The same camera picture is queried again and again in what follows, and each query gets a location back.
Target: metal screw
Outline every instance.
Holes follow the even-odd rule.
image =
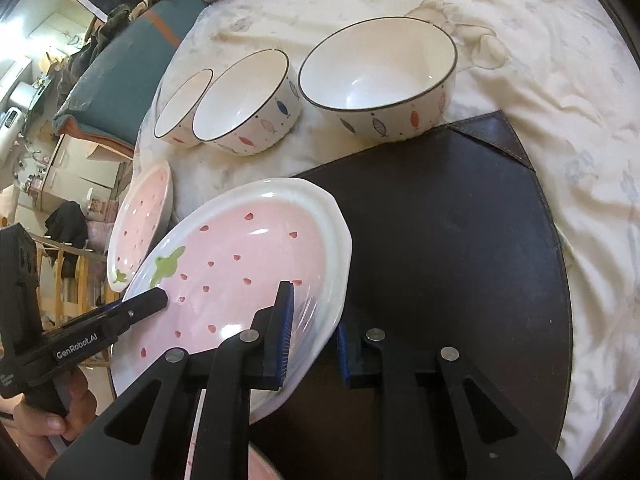
[[[244,341],[245,343],[253,343],[259,337],[260,333],[253,328],[250,328],[249,330],[242,330],[240,333],[240,341]]]
[[[453,348],[453,346],[445,346],[442,350],[440,350],[440,355],[445,361],[455,361],[460,357],[460,352]]]
[[[386,334],[381,328],[369,328],[365,335],[369,341],[382,341]]]
[[[182,348],[171,348],[166,351],[164,358],[170,363],[179,363],[184,358],[184,350]]]

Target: human hand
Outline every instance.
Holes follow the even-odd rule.
[[[14,422],[20,432],[18,447],[43,477],[58,457],[47,437],[61,435],[75,440],[95,419],[97,401],[80,368],[71,372],[67,387],[71,405],[65,418],[29,406],[24,400],[14,409]]]

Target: teal cushion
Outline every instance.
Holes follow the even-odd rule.
[[[201,0],[161,0],[152,10],[182,40],[205,7]],[[138,18],[84,72],[54,117],[54,127],[72,115],[78,123],[135,145],[175,50],[150,20]]]

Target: brown leather mat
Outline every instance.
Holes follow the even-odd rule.
[[[469,356],[554,446],[572,358],[569,291],[542,189],[502,112],[300,175],[353,237],[346,308]],[[287,480],[377,477],[375,394],[342,387],[331,341],[251,439]]]

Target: green strawberry leaf design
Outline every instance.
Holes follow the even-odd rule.
[[[114,281],[115,283],[127,283],[127,275],[116,269],[116,279]]]
[[[160,285],[165,278],[170,278],[178,270],[178,258],[184,253],[185,247],[178,247],[170,256],[156,256],[156,272],[151,277],[150,286],[153,288]]]

